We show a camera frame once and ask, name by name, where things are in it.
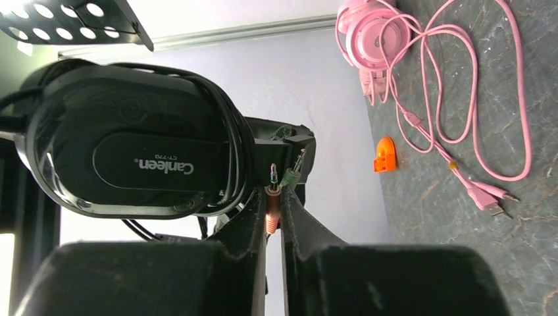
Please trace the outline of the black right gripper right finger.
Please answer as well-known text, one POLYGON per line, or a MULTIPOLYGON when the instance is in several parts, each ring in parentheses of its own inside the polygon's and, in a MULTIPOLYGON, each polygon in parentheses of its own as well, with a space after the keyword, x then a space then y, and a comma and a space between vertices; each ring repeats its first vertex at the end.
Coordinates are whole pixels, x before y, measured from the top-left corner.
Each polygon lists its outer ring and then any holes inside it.
POLYGON ((485 260, 450 245, 351 245, 281 194, 286 315, 508 315, 485 260))

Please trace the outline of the black headphones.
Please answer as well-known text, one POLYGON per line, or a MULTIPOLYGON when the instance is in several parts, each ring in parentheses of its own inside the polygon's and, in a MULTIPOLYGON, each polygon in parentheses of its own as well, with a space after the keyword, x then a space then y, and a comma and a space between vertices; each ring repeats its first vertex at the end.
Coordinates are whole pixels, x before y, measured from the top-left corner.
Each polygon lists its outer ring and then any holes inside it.
POLYGON ((107 219, 214 217, 245 203, 317 141, 306 126, 241 114, 208 78, 164 66, 67 59, 1 98, 1 130, 60 206, 107 219))

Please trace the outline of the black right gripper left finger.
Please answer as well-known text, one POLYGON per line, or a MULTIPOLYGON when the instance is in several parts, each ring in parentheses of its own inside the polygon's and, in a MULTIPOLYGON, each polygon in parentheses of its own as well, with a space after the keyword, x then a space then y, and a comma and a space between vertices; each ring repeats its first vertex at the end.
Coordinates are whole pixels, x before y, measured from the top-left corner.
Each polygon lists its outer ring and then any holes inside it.
POLYGON ((206 240, 66 244, 17 315, 263 315, 265 195, 206 240))

